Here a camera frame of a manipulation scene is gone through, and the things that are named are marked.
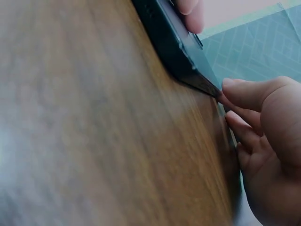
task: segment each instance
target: hand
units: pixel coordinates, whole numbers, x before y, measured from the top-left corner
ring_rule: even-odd
[[[264,225],[301,225],[301,84],[225,79],[222,91],[253,213]]]
[[[176,0],[179,11],[185,15],[187,29],[201,33],[204,28],[203,0]]]

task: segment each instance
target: wooden table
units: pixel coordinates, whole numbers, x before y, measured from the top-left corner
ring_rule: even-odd
[[[130,0],[1,0],[0,24],[1,226],[232,224],[224,118]]]

